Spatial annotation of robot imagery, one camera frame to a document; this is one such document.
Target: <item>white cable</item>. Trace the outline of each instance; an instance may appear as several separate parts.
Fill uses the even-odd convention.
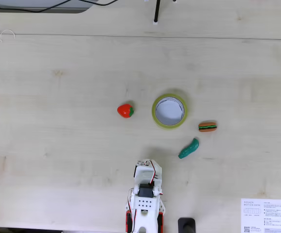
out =
[[[129,210],[130,210],[130,214],[131,214],[131,218],[132,218],[132,223],[133,223],[133,213],[132,213],[132,209],[131,209],[131,205],[130,205],[130,200],[129,200],[129,193],[130,191],[134,189],[134,188],[130,188],[129,191],[127,191],[127,204],[129,206]]]
[[[153,167],[153,169],[154,169],[154,174],[152,175],[152,178],[151,178],[151,180],[150,180],[150,182],[149,182],[149,183],[151,184],[152,181],[154,180],[155,175],[156,175],[156,169],[155,169],[154,164],[151,162],[151,160],[145,160],[145,166],[148,166],[148,165],[146,165],[146,163],[147,163],[148,161],[151,163],[151,165],[152,165],[152,167]]]
[[[12,31],[12,30],[10,30],[10,29],[6,29],[6,30],[4,30],[3,32],[1,32],[1,34],[0,34],[0,43],[2,42],[2,34],[5,32],[5,31],[10,31],[10,32],[12,32],[13,33],[13,35],[14,35],[14,39],[15,39],[15,33]]]
[[[134,230],[135,230],[135,219],[134,219],[134,221],[132,221],[132,228],[133,228],[133,230],[132,230],[131,233],[133,233]]]

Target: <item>red strawberry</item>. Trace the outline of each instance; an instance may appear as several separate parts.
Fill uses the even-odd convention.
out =
[[[129,118],[133,115],[134,111],[133,111],[133,107],[130,104],[124,104],[121,105],[118,109],[117,109],[118,113],[124,117],[124,118]]]

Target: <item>black stand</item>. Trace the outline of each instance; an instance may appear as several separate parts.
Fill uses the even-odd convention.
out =
[[[195,221],[190,217],[181,217],[178,220],[178,233],[195,233]]]
[[[155,23],[158,22],[159,8],[160,8],[160,0],[157,0],[156,12],[155,12],[155,19],[154,19],[154,22],[155,22]]]

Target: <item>light wood surface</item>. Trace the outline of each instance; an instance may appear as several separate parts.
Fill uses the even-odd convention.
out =
[[[172,131],[151,116],[165,92],[189,107]],[[199,132],[204,120],[218,129]],[[185,216],[199,233],[239,232],[241,198],[281,199],[281,40],[3,38],[0,226],[124,232],[142,158],[162,167],[165,233]]]
[[[119,0],[80,14],[0,13],[0,33],[281,39],[281,0],[161,0],[158,25],[155,7]]]

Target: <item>yellow tape roll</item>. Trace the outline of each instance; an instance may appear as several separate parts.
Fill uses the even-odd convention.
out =
[[[165,94],[155,100],[151,112],[160,127],[170,130],[184,123],[187,110],[187,105],[180,96]]]

